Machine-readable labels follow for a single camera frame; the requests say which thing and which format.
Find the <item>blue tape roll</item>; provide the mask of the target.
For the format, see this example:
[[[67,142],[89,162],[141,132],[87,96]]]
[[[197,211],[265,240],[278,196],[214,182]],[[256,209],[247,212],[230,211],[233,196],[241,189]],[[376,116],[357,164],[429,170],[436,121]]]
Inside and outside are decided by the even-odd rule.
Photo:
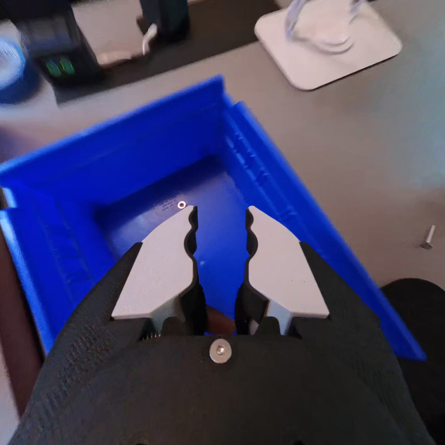
[[[31,99],[40,76],[20,41],[0,37],[0,104],[15,105]]]

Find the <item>thin steel bolt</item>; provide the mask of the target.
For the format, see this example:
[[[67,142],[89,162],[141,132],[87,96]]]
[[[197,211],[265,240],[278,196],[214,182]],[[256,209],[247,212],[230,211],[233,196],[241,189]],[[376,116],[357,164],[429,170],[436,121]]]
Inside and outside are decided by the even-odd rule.
[[[424,237],[424,239],[421,243],[421,248],[426,249],[426,250],[432,249],[432,239],[434,237],[436,227],[437,227],[436,225],[432,224],[428,228],[428,230],[426,231],[426,236]]]

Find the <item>black battery charger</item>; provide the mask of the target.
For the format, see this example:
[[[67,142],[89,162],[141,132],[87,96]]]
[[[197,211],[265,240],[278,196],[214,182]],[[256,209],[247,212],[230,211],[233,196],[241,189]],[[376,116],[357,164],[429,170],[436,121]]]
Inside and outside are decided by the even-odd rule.
[[[30,59],[54,85],[96,81],[102,69],[72,11],[16,23]]]

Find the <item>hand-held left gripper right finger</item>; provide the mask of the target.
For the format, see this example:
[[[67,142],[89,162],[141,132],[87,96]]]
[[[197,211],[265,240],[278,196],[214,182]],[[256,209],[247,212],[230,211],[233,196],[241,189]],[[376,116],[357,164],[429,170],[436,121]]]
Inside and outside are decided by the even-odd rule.
[[[248,258],[235,301],[236,333],[252,336],[268,317],[277,320],[281,335],[291,332],[295,318],[328,320],[300,239],[255,206],[246,210],[245,228]]]

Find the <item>blue plastic bin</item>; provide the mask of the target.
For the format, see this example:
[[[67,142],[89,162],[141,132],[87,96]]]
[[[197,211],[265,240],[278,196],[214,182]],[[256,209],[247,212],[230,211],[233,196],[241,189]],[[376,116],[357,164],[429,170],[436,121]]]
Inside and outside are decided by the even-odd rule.
[[[234,316],[253,205],[307,242],[381,320],[394,353],[426,353],[254,115],[216,76],[1,165],[1,228],[44,354],[136,243],[197,206],[199,281]]]

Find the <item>dark grey case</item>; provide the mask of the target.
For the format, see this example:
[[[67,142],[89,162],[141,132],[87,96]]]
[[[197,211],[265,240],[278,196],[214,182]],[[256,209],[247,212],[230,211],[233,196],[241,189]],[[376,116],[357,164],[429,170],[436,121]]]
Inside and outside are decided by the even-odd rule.
[[[148,26],[143,42],[155,37],[173,43],[183,39],[190,27],[187,0],[140,0],[142,16]]]

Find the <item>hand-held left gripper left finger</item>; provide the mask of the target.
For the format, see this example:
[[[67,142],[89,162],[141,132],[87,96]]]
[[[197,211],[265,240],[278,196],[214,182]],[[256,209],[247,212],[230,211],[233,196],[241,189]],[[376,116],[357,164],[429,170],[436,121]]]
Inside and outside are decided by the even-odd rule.
[[[186,206],[158,225],[140,250],[112,311],[113,320],[147,318],[160,332],[169,317],[186,320],[180,299],[197,283],[197,206]]]

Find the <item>black wrist rest pad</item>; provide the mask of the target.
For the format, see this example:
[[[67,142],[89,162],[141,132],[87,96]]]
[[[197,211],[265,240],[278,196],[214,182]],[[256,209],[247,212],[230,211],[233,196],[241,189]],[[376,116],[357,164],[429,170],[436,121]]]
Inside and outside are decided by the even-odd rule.
[[[399,359],[413,401],[435,441],[445,428],[445,292],[421,279],[400,279],[381,288],[426,353],[425,362]]]

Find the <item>white wood-edged desk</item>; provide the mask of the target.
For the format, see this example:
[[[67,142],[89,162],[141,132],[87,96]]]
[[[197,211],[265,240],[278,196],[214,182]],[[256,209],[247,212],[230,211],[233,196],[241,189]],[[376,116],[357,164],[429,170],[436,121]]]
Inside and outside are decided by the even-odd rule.
[[[44,353],[3,230],[0,231],[0,337],[20,419],[33,393]]]

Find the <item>white display stand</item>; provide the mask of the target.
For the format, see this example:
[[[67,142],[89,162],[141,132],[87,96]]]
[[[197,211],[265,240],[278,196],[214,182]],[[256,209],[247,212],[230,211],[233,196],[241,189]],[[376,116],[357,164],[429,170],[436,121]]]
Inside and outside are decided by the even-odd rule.
[[[368,1],[295,0],[254,33],[287,81],[313,91],[397,56],[399,37]]]

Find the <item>person's left hand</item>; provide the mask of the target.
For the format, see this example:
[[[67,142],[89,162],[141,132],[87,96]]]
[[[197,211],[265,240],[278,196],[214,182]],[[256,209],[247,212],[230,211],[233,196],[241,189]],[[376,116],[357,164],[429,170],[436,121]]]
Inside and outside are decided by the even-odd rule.
[[[231,336],[236,332],[235,321],[214,307],[207,306],[207,332]]]

